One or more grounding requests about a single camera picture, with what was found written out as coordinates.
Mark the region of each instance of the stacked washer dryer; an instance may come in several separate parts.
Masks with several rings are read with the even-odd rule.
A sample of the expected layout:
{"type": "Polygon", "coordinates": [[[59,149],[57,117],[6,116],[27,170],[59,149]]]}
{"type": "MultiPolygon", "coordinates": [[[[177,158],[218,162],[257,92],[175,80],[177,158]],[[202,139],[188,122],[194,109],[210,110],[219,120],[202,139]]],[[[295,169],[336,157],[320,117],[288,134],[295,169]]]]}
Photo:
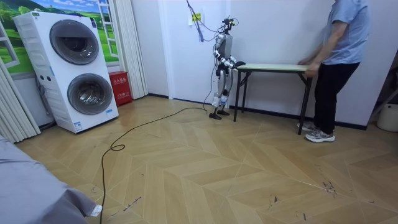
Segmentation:
{"type": "Polygon", "coordinates": [[[29,12],[14,22],[60,127],[78,133],[118,116],[92,19],[29,12]]]}

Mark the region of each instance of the white curtain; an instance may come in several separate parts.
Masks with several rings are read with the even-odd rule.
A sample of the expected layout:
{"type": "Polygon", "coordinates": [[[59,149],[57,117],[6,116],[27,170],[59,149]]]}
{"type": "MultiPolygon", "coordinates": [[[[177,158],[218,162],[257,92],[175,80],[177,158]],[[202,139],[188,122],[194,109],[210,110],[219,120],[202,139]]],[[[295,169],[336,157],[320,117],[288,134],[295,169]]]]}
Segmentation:
{"type": "Polygon", "coordinates": [[[131,0],[109,0],[121,70],[129,76],[132,98],[148,95],[131,0]]]}
{"type": "Polygon", "coordinates": [[[40,134],[17,87],[0,60],[0,134],[11,142],[19,142],[40,134]]]}

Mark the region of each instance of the window frame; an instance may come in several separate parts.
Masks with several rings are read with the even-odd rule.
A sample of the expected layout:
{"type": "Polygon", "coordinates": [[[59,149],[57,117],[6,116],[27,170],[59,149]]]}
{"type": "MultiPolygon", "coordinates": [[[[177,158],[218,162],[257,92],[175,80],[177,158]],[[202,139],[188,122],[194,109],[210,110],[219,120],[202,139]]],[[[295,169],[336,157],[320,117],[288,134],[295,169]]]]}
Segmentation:
{"type": "Polygon", "coordinates": [[[0,42],[4,42],[4,45],[6,46],[7,51],[12,59],[12,61],[4,63],[6,68],[11,68],[13,66],[19,65],[20,62],[18,56],[15,53],[14,47],[12,46],[11,41],[8,38],[6,30],[4,29],[4,26],[2,25],[1,21],[0,21],[0,42]]]}
{"type": "Polygon", "coordinates": [[[113,53],[112,44],[111,44],[111,41],[112,41],[116,45],[116,39],[109,37],[108,29],[106,28],[106,26],[111,26],[112,32],[114,32],[113,23],[112,23],[112,16],[111,16],[111,9],[109,8],[109,0],[106,0],[106,3],[101,2],[101,0],[97,0],[97,3],[98,3],[99,13],[101,14],[102,25],[103,25],[103,28],[104,28],[104,31],[105,31],[106,42],[108,44],[109,52],[110,52],[112,57],[118,58],[118,55],[113,53]],[[109,22],[105,21],[104,12],[102,11],[102,7],[106,7],[107,10],[108,10],[109,22]]]}

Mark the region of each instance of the table top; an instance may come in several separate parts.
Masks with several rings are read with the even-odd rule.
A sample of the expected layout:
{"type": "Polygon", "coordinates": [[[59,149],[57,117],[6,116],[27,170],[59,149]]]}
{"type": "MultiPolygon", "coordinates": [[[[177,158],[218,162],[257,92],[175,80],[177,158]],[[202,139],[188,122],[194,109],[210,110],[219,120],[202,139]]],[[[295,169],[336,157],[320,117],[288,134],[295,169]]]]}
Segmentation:
{"type": "Polygon", "coordinates": [[[308,65],[273,65],[273,64],[247,63],[245,65],[239,66],[238,70],[305,72],[307,68],[308,65]]]}

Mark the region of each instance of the black pants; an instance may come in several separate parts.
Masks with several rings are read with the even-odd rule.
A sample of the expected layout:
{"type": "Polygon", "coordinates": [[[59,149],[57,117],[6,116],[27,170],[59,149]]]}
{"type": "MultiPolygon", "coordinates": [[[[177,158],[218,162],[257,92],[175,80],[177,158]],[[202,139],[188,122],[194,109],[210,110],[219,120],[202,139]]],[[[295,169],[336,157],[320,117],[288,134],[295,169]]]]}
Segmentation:
{"type": "Polygon", "coordinates": [[[319,68],[315,88],[314,125],[324,133],[331,134],[335,129],[337,94],[358,68],[359,63],[324,65],[319,68]]]}

